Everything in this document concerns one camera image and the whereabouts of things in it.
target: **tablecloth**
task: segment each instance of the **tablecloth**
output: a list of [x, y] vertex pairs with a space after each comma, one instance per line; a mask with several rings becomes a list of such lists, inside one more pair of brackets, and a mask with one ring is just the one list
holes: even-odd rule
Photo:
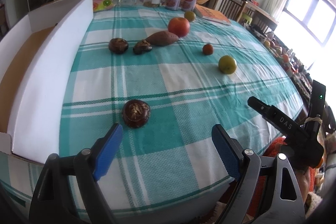
[[[211, 141], [211, 128], [222, 124], [244, 148], [262, 154], [279, 136], [247, 106], [256, 96], [295, 118], [302, 100], [272, 55], [236, 22], [231, 26], [197, 18], [189, 34], [173, 45], [134, 55], [132, 47], [154, 32], [166, 30], [181, 11], [164, 8], [114, 8], [94, 15], [69, 76], [60, 121], [60, 156], [91, 147], [113, 123], [124, 127], [120, 150], [98, 182], [117, 215], [148, 212], [197, 198], [231, 178]], [[122, 37], [130, 49], [123, 55], [108, 49]], [[202, 54], [210, 43], [214, 53]], [[231, 55], [234, 74], [218, 70]], [[151, 107], [148, 123], [125, 126], [121, 110], [131, 99]], [[0, 179], [13, 197], [29, 203], [41, 166], [0, 154]], [[70, 177], [78, 211], [85, 215], [77, 182]]]

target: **orange book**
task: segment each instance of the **orange book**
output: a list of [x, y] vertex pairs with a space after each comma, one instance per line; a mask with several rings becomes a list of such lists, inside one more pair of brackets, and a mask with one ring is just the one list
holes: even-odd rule
[[196, 4], [194, 13], [203, 19], [211, 20], [225, 25], [231, 25], [230, 20], [220, 11], [212, 10]]

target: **green stool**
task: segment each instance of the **green stool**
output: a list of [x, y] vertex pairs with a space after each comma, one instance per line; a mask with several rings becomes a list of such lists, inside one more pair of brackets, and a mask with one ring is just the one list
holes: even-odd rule
[[250, 17], [246, 13], [242, 13], [241, 14], [241, 23], [243, 23], [243, 24], [247, 23], [247, 24], [251, 25], [251, 23], [252, 23], [252, 17]]

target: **cardboard box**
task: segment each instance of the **cardboard box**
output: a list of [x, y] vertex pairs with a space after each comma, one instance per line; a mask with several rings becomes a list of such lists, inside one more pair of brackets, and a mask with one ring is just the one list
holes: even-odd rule
[[0, 151], [45, 163], [58, 153], [68, 77], [92, 0], [60, 0], [23, 17], [0, 42]]

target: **window frame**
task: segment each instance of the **window frame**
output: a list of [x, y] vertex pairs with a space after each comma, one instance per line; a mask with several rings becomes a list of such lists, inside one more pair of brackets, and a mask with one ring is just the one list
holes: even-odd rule
[[321, 46], [324, 47], [326, 45], [326, 43], [328, 42], [335, 26], [336, 26], [336, 8], [328, 1], [328, 0], [323, 0], [334, 12], [335, 12], [335, 17], [334, 17], [334, 21], [331, 24], [331, 27], [329, 29], [329, 32], [327, 34], [327, 36], [325, 37], [324, 41], [320, 41], [316, 35], [308, 28], [308, 22], [311, 18], [311, 16], [313, 15], [313, 12], [319, 2], [319, 0], [312, 0], [310, 3], [310, 6], [308, 8], [308, 11], [304, 17], [304, 19], [301, 21], [299, 20], [295, 15], [293, 15], [290, 11], [287, 10], [287, 6], [289, 4], [290, 0], [286, 0], [286, 4], [285, 7], [283, 8], [283, 12], [287, 13], [288, 15], [290, 15], [292, 18], [294, 18], [315, 40], [316, 42]]

